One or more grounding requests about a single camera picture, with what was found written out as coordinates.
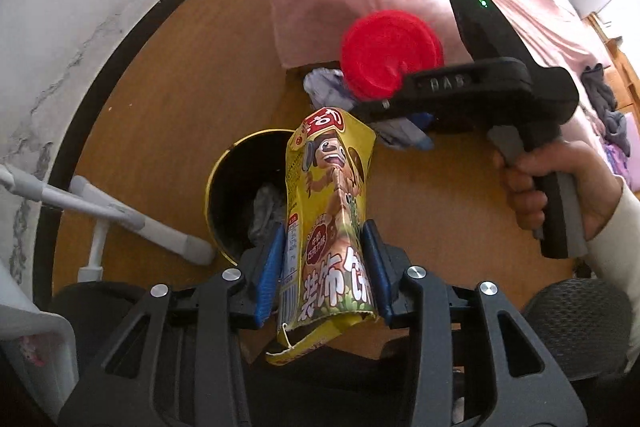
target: wooden floor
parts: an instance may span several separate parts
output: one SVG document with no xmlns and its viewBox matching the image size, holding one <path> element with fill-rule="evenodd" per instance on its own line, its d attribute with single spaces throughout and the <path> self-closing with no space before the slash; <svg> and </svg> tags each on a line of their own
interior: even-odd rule
<svg viewBox="0 0 640 427">
<path fill-rule="evenodd" d="M 286 81 L 280 68 L 270 0 L 186 0 L 119 81 L 77 173 L 140 212 L 206 239 L 204 188 L 217 158 L 249 133 L 295 128 L 309 112 L 302 85 Z M 542 258 L 530 233 L 517 228 L 481 136 L 437 137 L 429 153 L 377 145 L 367 186 L 368 216 L 386 242 L 450 283 L 492 280 L 522 306 L 571 274 L 569 262 Z M 92 226 L 85 217 L 63 216 L 54 291 L 75 282 Z M 144 287 L 186 287 L 225 267 L 222 257 L 211 267 L 190 265 L 117 227 L 103 261 L 105 279 Z M 375 357 L 389 338 L 382 325 L 367 324 L 334 346 Z"/>
</svg>

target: blue gripper pad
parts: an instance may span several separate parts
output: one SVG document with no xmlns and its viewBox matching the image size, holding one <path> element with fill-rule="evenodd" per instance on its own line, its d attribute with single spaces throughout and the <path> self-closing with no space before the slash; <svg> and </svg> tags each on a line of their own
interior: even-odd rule
<svg viewBox="0 0 640 427">
<path fill-rule="evenodd" d="M 360 244 L 362 245 L 362 256 L 367 267 L 367 274 L 369 275 L 369 282 L 373 290 L 378 314 L 388 326 L 391 322 L 393 311 L 391 306 L 391 283 L 387 276 L 383 252 L 381 251 L 385 248 L 385 245 L 380 239 L 376 224 L 370 219 L 365 221 L 360 230 Z"/>
<path fill-rule="evenodd" d="M 282 261 L 284 258 L 285 232 L 284 226 L 279 225 L 275 234 L 272 235 L 273 240 L 268 247 L 266 260 L 262 268 L 262 272 L 257 275 L 255 281 L 255 322 L 258 328 L 264 325 L 264 322 L 271 315 L 273 299 L 276 295 L 278 279 L 282 272 Z"/>
</svg>

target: red logo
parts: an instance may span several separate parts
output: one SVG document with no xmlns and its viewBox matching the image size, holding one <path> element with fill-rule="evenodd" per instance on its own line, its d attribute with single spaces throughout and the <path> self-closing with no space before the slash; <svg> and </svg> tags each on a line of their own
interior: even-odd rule
<svg viewBox="0 0 640 427">
<path fill-rule="evenodd" d="M 306 263 L 316 264 L 326 247 L 326 225 L 322 223 L 314 228 L 306 242 Z"/>
<path fill-rule="evenodd" d="M 311 136 L 329 127 L 335 127 L 339 131 L 344 131 L 344 120 L 340 111 L 332 107 L 323 107 L 317 110 L 310 117 L 305 118 L 306 135 Z"/>
</svg>

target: nutrition label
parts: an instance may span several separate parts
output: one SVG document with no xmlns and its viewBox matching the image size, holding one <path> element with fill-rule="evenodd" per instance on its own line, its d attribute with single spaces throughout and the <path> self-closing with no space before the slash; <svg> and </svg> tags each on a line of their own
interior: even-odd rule
<svg viewBox="0 0 640 427">
<path fill-rule="evenodd" d="M 298 307 L 298 242 L 299 238 L 298 214 L 289 217 L 287 226 L 287 250 L 285 252 L 284 265 L 282 266 L 282 280 L 280 286 L 280 324 L 289 324 L 296 314 Z"/>
<path fill-rule="evenodd" d="M 282 267 L 282 285 L 287 285 L 298 270 L 298 214 L 292 214 L 287 227 L 287 251 Z"/>
</svg>

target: finger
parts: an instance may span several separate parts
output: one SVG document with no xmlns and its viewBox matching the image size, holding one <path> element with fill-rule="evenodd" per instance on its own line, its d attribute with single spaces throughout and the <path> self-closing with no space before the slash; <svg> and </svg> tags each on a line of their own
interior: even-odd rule
<svg viewBox="0 0 640 427">
<path fill-rule="evenodd" d="M 500 154 L 500 151 L 494 151 L 491 160 L 496 169 L 504 168 L 504 156 Z"/>
<path fill-rule="evenodd" d="M 540 210 L 530 214 L 516 214 L 516 221 L 523 230 L 539 229 L 545 222 L 545 213 Z"/>
<path fill-rule="evenodd" d="M 516 214 L 541 212 L 542 209 L 545 208 L 546 202 L 546 194 L 537 190 L 521 192 L 520 194 L 511 192 L 507 195 L 507 203 L 516 211 Z"/>
<path fill-rule="evenodd" d="M 500 171 L 500 182 L 507 192 L 526 192 L 533 190 L 533 178 L 517 169 Z"/>
<path fill-rule="evenodd" d="M 546 176 L 555 171 L 578 176 L 601 162 L 597 153 L 584 142 L 556 140 L 519 156 L 515 166 L 531 176 Z"/>
</svg>

